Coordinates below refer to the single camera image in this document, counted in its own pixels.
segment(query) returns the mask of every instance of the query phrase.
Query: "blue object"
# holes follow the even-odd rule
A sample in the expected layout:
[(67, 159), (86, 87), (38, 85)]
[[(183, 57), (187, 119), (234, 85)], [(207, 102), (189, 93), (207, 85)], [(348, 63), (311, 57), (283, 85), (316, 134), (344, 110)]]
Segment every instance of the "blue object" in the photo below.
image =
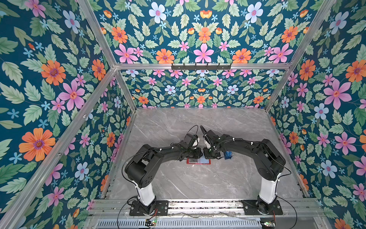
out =
[(224, 153), (224, 158), (225, 158), (225, 160), (226, 160), (226, 159), (231, 159), (231, 157), (232, 157), (232, 152), (231, 152), (231, 151), (226, 151), (226, 152)]

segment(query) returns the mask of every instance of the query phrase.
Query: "black cable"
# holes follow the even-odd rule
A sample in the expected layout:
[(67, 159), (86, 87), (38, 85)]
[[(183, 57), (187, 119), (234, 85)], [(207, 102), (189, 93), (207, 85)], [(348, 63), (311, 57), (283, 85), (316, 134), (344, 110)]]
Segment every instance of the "black cable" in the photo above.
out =
[(279, 196), (277, 196), (278, 198), (280, 198), (281, 200), (284, 200), (284, 201), (286, 201), (289, 205), (291, 205), (291, 207), (295, 210), (295, 214), (296, 214), (296, 220), (295, 220), (295, 224), (292, 226), (292, 227), (290, 227), (289, 229), (292, 229), (292, 228), (294, 228), (295, 227), (295, 225), (296, 225), (296, 223), (297, 223), (297, 212), (296, 212), (296, 209), (295, 209), (295, 207), (294, 206), (292, 206), (292, 204), (290, 204), (287, 200), (285, 200), (285, 199), (282, 199), (281, 197), (279, 197)]

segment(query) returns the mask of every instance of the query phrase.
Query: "enclosure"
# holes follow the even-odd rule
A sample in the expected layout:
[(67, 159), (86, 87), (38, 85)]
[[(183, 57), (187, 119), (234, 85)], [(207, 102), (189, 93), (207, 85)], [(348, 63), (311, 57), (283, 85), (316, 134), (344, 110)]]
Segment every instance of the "enclosure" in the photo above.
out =
[[(122, 165), (194, 125), (280, 151), (277, 228), (365, 227), (365, 2), (1, 2), (0, 228), (148, 228)], [(157, 228), (273, 219), (245, 213), (261, 176), (235, 152), (152, 186)]]

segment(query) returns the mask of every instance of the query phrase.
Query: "marble table surface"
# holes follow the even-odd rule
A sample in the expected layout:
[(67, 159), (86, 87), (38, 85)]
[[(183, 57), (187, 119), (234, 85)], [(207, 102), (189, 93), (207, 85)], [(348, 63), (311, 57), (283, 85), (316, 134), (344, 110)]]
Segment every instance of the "marble table surface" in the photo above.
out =
[[(204, 126), (206, 130), (211, 129), (218, 135), (225, 133), (251, 141), (269, 139), (284, 154), (271, 120), (263, 109), (138, 110), (107, 198), (128, 199), (137, 194), (134, 185), (122, 177), (121, 166), (143, 144), (165, 147), (173, 142), (178, 143), (196, 124)], [(198, 136), (202, 139), (200, 129)], [(199, 146), (205, 146), (203, 140)], [(157, 199), (257, 198), (261, 176), (253, 159), (233, 153), (232, 159), (211, 160), (210, 165), (189, 165), (185, 160), (165, 162), (161, 164), (152, 186)], [(283, 198), (303, 196), (294, 175), (281, 179), (277, 193)]]

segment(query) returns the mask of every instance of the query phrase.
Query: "metal grate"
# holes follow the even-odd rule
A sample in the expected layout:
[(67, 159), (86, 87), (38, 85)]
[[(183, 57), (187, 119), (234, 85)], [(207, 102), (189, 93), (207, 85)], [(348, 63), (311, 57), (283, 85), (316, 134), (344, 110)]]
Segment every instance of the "metal grate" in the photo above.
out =
[[(119, 219), (119, 228), (148, 228), (145, 219)], [(259, 219), (239, 218), (158, 218), (152, 228), (262, 228)], [(116, 219), (99, 219), (97, 229), (117, 228)]]

